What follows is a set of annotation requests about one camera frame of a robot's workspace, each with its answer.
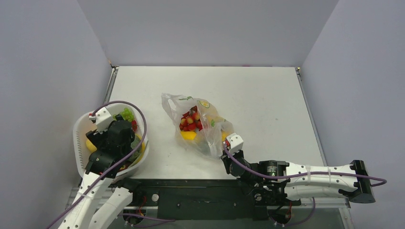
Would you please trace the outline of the clear printed plastic bag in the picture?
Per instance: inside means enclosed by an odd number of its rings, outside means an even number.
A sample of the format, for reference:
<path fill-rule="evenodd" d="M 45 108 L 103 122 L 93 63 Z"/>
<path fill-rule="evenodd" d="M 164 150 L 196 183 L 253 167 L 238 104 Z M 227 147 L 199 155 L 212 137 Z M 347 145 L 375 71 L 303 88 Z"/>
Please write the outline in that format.
<path fill-rule="evenodd" d="M 175 126 L 175 139 L 184 148 L 192 148 L 200 154 L 219 158 L 222 155 L 225 137 L 234 132 L 231 122 L 220 116 L 216 107 L 205 99 L 185 95 L 162 94 L 161 105 Z M 179 124 L 184 113 L 193 106 L 198 107 L 203 129 L 196 131 L 194 140 L 184 140 L 180 134 Z"/>

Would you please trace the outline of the red fake cherry bunch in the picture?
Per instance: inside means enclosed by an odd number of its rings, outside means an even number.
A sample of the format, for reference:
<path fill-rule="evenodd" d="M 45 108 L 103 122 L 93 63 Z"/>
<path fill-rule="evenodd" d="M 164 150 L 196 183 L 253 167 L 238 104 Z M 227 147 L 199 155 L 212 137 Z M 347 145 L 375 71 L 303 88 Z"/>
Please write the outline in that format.
<path fill-rule="evenodd" d="M 184 132 L 196 132 L 203 129 L 201 116 L 197 106 L 193 106 L 189 111 L 182 115 L 179 129 Z"/>

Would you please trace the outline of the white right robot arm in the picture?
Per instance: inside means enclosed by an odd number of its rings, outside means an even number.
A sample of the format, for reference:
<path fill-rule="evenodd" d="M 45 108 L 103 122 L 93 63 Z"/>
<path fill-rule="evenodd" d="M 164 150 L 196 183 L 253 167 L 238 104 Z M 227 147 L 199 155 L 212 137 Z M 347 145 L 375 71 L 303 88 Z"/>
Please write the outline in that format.
<path fill-rule="evenodd" d="M 268 160 L 249 163 L 242 150 L 223 151 L 228 174 L 253 188 L 257 201 L 268 205 L 303 198 L 345 198 L 352 203 L 374 203 L 373 185 L 365 163 L 354 160 L 338 167 L 300 165 Z"/>

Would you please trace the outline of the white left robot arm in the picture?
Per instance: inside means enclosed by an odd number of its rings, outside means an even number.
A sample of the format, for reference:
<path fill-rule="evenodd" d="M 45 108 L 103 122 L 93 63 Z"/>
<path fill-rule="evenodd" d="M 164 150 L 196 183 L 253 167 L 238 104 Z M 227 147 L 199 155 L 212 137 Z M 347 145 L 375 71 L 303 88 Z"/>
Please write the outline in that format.
<path fill-rule="evenodd" d="M 143 193 L 140 189 L 121 187 L 100 209 L 97 208 L 109 185 L 116 177 L 122 176 L 120 168 L 147 139 L 145 116 L 139 112 L 138 117 L 143 121 L 139 126 L 143 135 L 136 147 L 131 147 L 135 139 L 131 122 L 120 117 L 114 120 L 110 115 L 91 115 L 97 129 L 86 136 L 97 150 L 89 157 L 74 202 L 60 215 L 63 218 L 59 226 L 61 229 L 105 229 L 127 204 L 137 205 L 141 202 Z"/>

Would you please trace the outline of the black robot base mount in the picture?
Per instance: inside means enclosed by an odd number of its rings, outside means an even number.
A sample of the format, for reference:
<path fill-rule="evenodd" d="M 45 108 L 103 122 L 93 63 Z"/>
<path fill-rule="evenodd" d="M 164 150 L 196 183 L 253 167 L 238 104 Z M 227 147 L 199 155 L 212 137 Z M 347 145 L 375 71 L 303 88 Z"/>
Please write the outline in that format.
<path fill-rule="evenodd" d="M 129 206 L 156 210 L 160 219 L 267 220 L 282 207 L 301 205 L 236 180 L 125 178 L 116 186 L 133 194 Z"/>

